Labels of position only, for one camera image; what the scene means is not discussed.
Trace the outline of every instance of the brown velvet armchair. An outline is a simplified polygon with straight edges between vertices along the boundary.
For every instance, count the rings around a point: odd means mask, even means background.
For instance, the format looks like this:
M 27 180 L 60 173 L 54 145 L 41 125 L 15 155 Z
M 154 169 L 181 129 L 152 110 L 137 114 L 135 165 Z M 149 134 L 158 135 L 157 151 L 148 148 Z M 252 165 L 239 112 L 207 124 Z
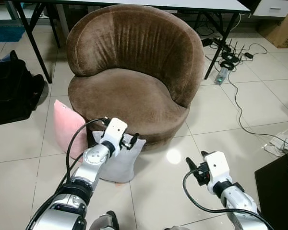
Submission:
M 86 120 L 125 121 L 127 133 L 147 140 L 144 150 L 174 137 L 203 77 L 197 33 L 153 7 L 114 5 L 94 11 L 73 27 L 66 49 L 75 74 L 68 88 L 74 110 Z

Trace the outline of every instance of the cardboard box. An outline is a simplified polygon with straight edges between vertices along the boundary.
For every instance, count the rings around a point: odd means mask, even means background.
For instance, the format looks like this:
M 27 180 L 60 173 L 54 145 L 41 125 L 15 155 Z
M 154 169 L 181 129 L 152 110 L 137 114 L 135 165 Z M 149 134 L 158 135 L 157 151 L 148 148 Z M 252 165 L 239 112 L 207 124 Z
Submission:
M 288 14 L 282 22 L 261 22 L 257 31 L 277 48 L 288 48 Z

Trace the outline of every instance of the white cabinet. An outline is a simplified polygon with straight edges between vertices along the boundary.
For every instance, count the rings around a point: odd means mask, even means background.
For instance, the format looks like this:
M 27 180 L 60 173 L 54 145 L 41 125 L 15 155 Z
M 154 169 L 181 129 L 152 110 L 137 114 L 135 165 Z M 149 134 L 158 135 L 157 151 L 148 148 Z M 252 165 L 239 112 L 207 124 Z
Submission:
M 288 14 L 288 0 L 261 0 L 253 15 L 286 17 Z

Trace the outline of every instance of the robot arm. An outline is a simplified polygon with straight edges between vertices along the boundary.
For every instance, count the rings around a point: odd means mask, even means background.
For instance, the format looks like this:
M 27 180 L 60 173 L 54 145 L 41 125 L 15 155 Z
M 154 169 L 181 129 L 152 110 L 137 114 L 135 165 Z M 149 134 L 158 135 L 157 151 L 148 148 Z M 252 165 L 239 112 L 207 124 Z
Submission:
M 190 158 L 186 161 L 199 185 L 206 184 L 208 191 L 220 198 L 224 207 L 232 209 L 244 209 L 258 214 L 255 201 L 246 193 L 239 183 L 232 183 L 229 175 L 229 166 L 224 153 L 217 151 L 208 154 L 202 152 L 204 162 L 198 167 Z M 229 220 L 235 226 L 235 230 L 267 230 L 267 226 L 258 218 L 239 212 L 229 212 Z
M 30 228 L 33 230 L 85 230 L 87 206 L 96 189 L 102 166 L 110 157 L 117 156 L 122 146 L 131 149 L 137 135 L 130 143 L 123 140 L 127 124 L 111 119 L 98 145 L 87 149 L 83 162 L 66 184 L 58 189 L 44 213 Z

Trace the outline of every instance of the black bag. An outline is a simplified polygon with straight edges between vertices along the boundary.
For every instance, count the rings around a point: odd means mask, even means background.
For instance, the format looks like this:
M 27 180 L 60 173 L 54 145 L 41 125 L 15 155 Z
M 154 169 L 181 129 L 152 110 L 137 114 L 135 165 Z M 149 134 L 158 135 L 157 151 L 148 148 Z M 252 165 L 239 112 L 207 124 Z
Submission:
M 44 88 L 43 77 L 32 77 L 14 51 L 10 59 L 0 62 L 0 124 L 29 118 Z

